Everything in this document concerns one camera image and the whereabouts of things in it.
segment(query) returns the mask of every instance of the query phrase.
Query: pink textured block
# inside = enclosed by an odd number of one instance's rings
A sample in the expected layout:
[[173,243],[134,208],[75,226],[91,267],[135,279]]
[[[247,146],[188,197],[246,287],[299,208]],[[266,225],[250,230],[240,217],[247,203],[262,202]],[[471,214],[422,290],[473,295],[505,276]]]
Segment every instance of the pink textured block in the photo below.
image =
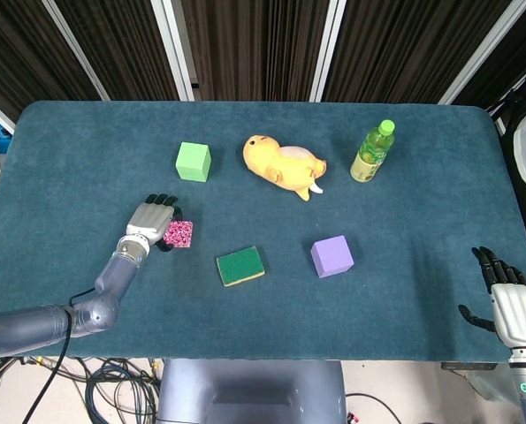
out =
[[192,244],[192,222],[171,221],[164,233],[164,243],[174,247],[190,247]]

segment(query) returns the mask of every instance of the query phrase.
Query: green scouring pad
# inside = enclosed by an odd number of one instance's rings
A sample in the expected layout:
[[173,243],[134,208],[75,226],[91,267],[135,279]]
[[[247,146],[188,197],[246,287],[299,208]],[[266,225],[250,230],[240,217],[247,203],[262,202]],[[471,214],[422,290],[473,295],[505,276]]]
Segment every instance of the green scouring pad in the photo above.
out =
[[217,268],[225,287],[264,275],[264,266],[256,247],[217,258]]

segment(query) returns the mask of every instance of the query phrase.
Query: plastic bottle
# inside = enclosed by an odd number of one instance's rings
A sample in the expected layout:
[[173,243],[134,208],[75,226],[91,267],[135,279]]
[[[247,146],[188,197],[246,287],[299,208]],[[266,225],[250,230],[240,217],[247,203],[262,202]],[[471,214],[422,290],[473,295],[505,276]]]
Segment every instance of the plastic bottle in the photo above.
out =
[[351,165],[351,177],[365,183],[375,176],[394,143],[395,127],[393,121],[385,119],[378,128],[370,130]]

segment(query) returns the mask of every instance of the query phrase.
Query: green cube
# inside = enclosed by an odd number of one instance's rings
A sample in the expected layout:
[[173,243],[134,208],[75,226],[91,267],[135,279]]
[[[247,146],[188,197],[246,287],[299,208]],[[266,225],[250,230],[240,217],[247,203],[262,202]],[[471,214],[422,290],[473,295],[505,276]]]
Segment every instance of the green cube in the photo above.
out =
[[180,145],[176,159],[176,170],[180,178],[205,183],[208,180],[210,165],[211,155],[208,146],[186,142]]

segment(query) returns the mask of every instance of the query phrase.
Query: black curtain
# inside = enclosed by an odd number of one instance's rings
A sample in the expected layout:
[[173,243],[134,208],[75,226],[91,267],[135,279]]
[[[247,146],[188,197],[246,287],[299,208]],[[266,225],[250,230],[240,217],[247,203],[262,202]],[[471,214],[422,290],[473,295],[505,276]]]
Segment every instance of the black curtain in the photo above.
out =
[[509,0],[347,0],[328,102],[437,102]]
[[56,0],[112,100],[178,100],[150,0]]
[[488,108],[526,73],[526,11],[487,57],[454,104]]
[[0,0],[0,109],[13,121],[37,100],[99,100],[40,0]]
[[183,0],[203,100],[307,101],[328,0]]

